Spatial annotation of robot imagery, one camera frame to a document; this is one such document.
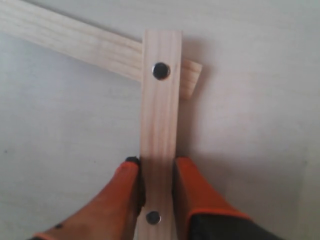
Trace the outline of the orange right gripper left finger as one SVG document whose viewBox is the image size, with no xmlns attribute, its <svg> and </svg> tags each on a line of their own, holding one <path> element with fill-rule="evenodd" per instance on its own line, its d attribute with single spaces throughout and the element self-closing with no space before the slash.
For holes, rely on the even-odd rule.
<svg viewBox="0 0 320 240">
<path fill-rule="evenodd" d="M 84 207 L 34 240 L 132 240 L 146 202 L 141 162 L 127 157 L 111 180 Z"/>
</svg>

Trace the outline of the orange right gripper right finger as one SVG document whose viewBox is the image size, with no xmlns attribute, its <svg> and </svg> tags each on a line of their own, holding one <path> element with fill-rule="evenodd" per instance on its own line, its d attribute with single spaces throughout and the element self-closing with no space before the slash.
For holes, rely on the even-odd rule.
<svg viewBox="0 0 320 240">
<path fill-rule="evenodd" d="M 172 200 L 179 240 L 278 240 L 230 205 L 189 157 L 174 160 Z"/>
</svg>

